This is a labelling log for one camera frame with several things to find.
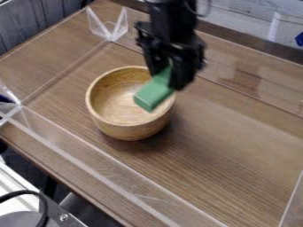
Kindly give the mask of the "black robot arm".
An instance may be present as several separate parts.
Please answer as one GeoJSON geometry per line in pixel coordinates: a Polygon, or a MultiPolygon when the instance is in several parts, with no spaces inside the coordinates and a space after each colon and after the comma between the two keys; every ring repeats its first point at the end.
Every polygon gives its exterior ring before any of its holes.
{"type": "Polygon", "coordinates": [[[144,0],[150,20],[136,21],[136,44],[151,75],[167,67],[168,87],[183,90],[206,66],[206,42],[195,32],[196,0],[144,0]]]}

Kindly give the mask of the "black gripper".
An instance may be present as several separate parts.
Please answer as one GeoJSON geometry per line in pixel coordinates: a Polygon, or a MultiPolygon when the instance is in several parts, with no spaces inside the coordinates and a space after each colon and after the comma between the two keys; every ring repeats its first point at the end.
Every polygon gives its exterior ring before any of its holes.
{"type": "Polygon", "coordinates": [[[204,68],[206,43],[198,35],[180,43],[166,41],[152,33],[152,24],[136,21],[136,44],[143,49],[143,56],[151,75],[156,75],[172,61],[170,87],[182,90],[192,81],[195,74],[204,68]]]}

